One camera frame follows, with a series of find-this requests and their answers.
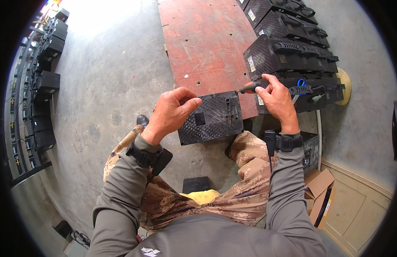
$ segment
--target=hand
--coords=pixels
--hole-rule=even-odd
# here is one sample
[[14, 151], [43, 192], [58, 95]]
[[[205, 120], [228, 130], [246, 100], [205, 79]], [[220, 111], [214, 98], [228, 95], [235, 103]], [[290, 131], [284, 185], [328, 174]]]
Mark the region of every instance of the hand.
[[160, 95], [150, 122], [141, 136], [153, 145], [171, 132], [178, 130], [187, 117], [201, 105], [201, 99], [187, 88], [177, 88]]
[[300, 130], [299, 121], [288, 88], [281, 84], [276, 76], [263, 74], [262, 77], [270, 84], [266, 89], [256, 87], [257, 94], [271, 115], [280, 121], [282, 133], [297, 133]]

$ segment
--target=white pipe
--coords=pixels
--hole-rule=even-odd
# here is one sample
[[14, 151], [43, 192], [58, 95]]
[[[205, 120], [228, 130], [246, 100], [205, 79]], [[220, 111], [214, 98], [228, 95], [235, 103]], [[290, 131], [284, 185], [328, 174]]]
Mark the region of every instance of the white pipe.
[[322, 165], [322, 118], [320, 116], [320, 110], [316, 110], [317, 116], [317, 133], [319, 134], [319, 161], [317, 163], [317, 169], [320, 170]]

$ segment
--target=black boot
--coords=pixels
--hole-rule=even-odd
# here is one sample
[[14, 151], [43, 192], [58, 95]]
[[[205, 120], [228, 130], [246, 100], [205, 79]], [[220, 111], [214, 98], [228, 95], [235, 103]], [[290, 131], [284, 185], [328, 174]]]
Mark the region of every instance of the black boot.
[[150, 120], [147, 118], [147, 116], [145, 116], [144, 114], [140, 114], [139, 116], [137, 116], [136, 124], [146, 128], [149, 121]]

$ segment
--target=yellow cushion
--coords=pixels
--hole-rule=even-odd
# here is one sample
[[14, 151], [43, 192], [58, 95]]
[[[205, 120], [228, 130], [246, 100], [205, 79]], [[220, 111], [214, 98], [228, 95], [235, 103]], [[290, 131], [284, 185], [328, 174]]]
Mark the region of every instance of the yellow cushion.
[[198, 204], [205, 204], [211, 202], [214, 198], [216, 198], [216, 196], [220, 195], [220, 193], [216, 190], [210, 189], [207, 191], [191, 192], [189, 194], [181, 193], [181, 195], [195, 200]]

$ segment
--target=hole in board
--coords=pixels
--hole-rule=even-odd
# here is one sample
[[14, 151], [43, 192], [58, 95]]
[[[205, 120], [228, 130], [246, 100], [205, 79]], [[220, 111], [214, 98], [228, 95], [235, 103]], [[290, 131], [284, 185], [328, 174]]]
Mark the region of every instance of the hole in board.
[[196, 121], [196, 126], [203, 126], [206, 124], [206, 119], [204, 118], [204, 112], [194, 114], [194, 120]]

